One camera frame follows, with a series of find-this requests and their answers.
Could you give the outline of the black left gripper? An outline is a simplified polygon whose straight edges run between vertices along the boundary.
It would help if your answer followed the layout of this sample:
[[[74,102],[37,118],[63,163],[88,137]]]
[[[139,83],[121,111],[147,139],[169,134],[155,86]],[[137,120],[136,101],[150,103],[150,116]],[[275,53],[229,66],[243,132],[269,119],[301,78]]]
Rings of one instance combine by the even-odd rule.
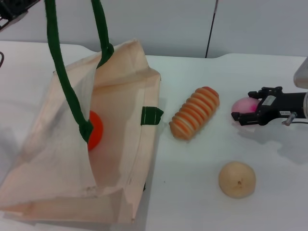
[[[0,0],[0,29],[20,21],[40,0]]]

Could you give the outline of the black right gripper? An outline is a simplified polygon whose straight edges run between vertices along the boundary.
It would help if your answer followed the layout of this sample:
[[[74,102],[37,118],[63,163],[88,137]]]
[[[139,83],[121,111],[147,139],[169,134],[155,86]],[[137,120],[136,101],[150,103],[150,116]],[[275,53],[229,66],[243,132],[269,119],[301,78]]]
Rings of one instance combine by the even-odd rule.
[[[305,92],[284,93],[282,87],[263,87],[259,91],[248,92],[248,96],[261,100],[258,105],[258,114],[232,112],[233,120],[241,126],[264,126],[274,119],[288,118],[291,114],[296,114],[296,118],[306,118]]]

